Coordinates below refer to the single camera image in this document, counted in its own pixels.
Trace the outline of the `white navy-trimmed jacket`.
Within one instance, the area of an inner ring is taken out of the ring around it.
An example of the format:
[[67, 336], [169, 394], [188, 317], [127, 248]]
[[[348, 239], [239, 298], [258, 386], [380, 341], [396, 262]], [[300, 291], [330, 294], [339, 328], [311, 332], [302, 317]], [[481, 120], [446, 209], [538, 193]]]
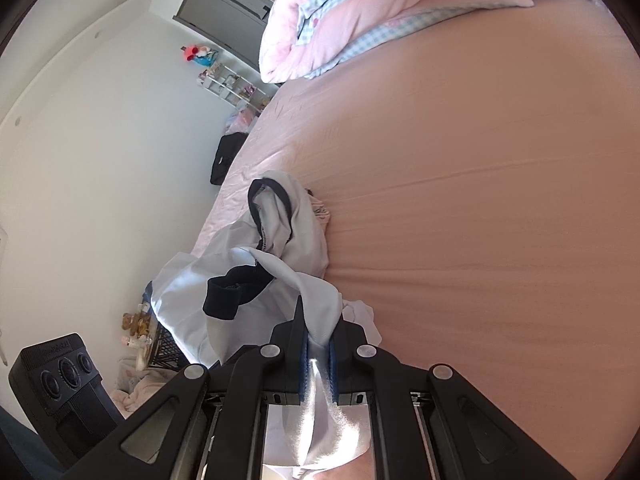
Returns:
[[265, 464], [285, 479], [310, 479], [367, 452], [364, 408], [332, 398], [329, 342], [339, 320], [360, 325], [368, 344], [382, 337], [374, 312], [347, 301], [324, 278], [329, 265], [323, 208], [293, 176], [268, 171], [250, 184], [247, 210], [219, 230], [199, 256], [179, 252], [151, 283], [151, 307], [193, 363], [224, 364], [244, 344], [266, 344], [303, 309], [309, 349], [303, 401], [271, 411]]

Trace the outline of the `pink blanket on chair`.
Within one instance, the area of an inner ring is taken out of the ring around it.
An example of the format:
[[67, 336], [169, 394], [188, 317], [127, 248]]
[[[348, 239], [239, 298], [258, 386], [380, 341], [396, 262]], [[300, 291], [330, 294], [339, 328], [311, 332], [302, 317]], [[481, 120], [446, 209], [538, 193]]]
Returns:
[[172, 370], [146, 370], [141, 377], [131, 378], [125, 389], [114, 389], [110, 398], [122, 417], [128, 418], [175, 376]]

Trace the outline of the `brown teddy bear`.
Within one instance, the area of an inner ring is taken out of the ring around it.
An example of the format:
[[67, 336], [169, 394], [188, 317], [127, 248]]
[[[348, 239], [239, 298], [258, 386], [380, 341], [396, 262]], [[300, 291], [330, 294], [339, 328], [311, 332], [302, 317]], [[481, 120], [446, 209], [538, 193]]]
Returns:
[[151, 326], [151, 315], [145, 312], [124, 313], [122, 315], [122, 330], [130, 337], [149, 336]]

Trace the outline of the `pink bed sheet mattress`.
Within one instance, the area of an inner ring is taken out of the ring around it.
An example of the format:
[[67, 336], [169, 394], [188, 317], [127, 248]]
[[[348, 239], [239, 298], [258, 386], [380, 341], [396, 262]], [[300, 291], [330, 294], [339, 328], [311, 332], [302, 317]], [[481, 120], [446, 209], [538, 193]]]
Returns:
[[475, 12], [284, 84], [204, 247], [269, 170], [328, 207], [326, 277], [579, 479], [639, 426], [639, 59], [588, 0]]

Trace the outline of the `black bag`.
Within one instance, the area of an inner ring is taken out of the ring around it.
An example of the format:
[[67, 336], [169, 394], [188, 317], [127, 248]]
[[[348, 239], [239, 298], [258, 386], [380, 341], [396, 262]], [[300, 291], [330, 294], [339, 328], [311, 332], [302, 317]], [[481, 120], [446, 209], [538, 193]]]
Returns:
[[235, 132], [224, 134], [218, 143], [218, 148], [214, 157], [212, 171], [209, 182], [212, 185], [222, 185], [227, 177], [228, 171], [245, 143], [248, 134], [245, 132]]

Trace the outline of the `red blue plush toy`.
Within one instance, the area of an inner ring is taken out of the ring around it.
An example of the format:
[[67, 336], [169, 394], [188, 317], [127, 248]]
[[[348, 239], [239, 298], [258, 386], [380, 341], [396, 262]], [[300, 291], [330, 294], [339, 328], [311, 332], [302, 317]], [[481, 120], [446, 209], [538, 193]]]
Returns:
[[219, 54], [218, 50], [207, 46], [198, 46], [197, 44], [183, 46], [181, 51], [186, 62], [195, 63], [204, 67], [212, 66]]

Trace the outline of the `grey door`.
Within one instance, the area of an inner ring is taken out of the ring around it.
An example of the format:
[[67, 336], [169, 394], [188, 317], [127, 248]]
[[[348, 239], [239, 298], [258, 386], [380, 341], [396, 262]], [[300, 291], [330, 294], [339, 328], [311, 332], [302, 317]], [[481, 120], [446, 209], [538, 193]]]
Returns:
[[258, 70], [272, 0], [183, 0], [174, 20]]

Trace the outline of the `folded pink checkered quilt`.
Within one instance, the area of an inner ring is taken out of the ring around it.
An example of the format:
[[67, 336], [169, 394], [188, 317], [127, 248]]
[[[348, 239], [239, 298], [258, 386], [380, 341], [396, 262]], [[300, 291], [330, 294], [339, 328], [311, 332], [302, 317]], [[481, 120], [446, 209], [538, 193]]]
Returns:
[[266, 84], [316, 78], [381, 44], [474, 12], [533, 0], [274, 0], [258, 66]]

